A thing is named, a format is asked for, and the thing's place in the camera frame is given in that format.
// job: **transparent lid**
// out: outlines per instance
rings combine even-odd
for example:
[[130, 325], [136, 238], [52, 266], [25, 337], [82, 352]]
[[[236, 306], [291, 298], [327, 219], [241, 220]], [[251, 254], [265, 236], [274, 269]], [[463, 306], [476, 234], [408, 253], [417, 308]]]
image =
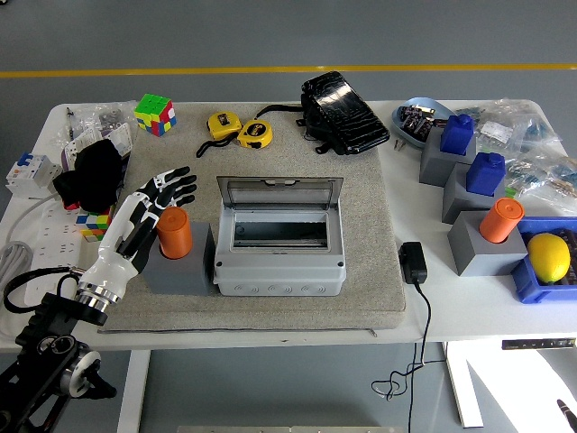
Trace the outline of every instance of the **transparent lid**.
[[336, 207], [343, 178], [243, 178], [217, 176], [225, 207], [299, 209]]

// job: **plastic bag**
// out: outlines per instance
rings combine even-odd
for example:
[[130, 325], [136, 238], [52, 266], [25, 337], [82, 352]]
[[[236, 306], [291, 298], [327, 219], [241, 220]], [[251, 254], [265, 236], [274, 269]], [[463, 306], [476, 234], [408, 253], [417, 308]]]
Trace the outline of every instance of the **plastic bag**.
[[136, 101], [75, 106], [73, 110], [68, 110], [67, 122], [56, 132], [50, 143], [64, 149], [68, 143], [86, 131], [98, 131], [102, 138], [106, 138], [123, 124], [128, 124], [132, 136], [136, 136], [138, 128], [134, 116], [136, 106]]
[[456, 114], [469, 115], [475, 121], [477, 152], [499, 153], [505, 161], [542, 144], [560, 141], [533, 101], [498, 99]]
[[577, 160], [541, 145], [507, 163], [505, 178], [511, 197], [544, 200], [549, 207], [577, 213]]

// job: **gray box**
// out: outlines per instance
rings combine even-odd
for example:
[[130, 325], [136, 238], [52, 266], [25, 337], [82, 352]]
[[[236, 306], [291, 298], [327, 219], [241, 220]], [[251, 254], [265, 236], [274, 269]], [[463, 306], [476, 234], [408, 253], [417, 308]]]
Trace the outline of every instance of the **gray box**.
[[152, 244], [142, 277], [152, 293], [206, 296], [217, 293], [213, 284], [215, 239], [208, 223], [190, 223], [192, 250], [181, 259], [167, 259], [158, 238]]
[[454, 164], [469, 164], [475, 160], [477, 153], [475, 138], [467, 147], [467, 153], [464, 155], [455, 155], [454, 153], [441, 152], [441, 135], [443, 128], [433, 127], [426, 139], [425, 147], [421, 153], [421, 167], [418, 174], [418, 181], [427, 185], [444, 187], [445, 183], [453, 171]]
[[343, 178], [217, 176], [215, 283], [225, 296], [336, 296], [346, 278]]
[[449, 245], [457, 273], [462, 277], [508, 275], [527, 255], [521, 234], [515, 227], [508, 238], [493, 244], [487, 241], [479, 226], [488, 211], [464, 211], [449, 231]]
[[498, 198], [505, 197], [505, 181], [502, 180], [493, 196], [483, 196], [467, 191], [467, 172], [471, 166], [457, 162], [444, 185], [443, 213], [441, 221], [452, 224], [463, 210], [489, 210]]

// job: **yellow floor line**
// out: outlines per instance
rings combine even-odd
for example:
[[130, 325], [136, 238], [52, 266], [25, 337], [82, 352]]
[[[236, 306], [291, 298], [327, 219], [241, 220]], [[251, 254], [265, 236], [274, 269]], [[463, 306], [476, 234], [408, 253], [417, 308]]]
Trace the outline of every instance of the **yellow floor line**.
[[136, 75], [216, 75], [216, 74], [276, 74], [299, 72], [437, 72], [437, 71], [525, 71], [577, 70], [577, 63], [508, 63], [508, 64], [422, 64], [422, 65], [330, 65], [330, 66], [262, 66], [219, 68], [156, 68], [156, 69], [62, 69], [0, 71], [0, 78], [65, 78], [120, 77]]

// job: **power adapter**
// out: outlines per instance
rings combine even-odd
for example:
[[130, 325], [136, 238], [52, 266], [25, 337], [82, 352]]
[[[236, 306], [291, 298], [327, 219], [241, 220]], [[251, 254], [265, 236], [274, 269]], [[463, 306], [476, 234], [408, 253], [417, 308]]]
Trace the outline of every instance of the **power adapter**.
[[423, 284], [426, 280], [426, 263], [420, 242], [405, 242], [398, 250], [398, 260], [405, 282]]

